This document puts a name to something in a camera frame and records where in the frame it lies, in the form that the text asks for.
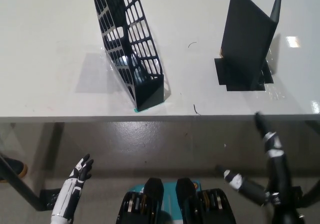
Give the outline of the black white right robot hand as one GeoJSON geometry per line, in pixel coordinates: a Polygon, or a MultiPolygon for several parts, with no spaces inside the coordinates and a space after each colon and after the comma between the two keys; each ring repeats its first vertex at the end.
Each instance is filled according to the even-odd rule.
{"type": "Polygon", "coordinates": [[[272,131],[260,112],[255,113],[254,120],[267,157],[268,186],[263,187],[221,165],[217,165],[215,170],[224,177],[232,189],[259,206],[267,203],[290,205],[294,200],[292,179],[279,136],[272,131]]]}

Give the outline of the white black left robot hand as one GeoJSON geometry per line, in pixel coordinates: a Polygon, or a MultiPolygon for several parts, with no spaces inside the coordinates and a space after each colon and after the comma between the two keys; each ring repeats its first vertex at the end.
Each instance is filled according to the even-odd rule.
{"type": "Polygon", "coordinates": [[[69,177],[65,180],[53,207],[51,224],[73,223],[84,183],[92,176],[90,171],[93,162],[94,160],[87,154],[73,168],[69,177]]]}

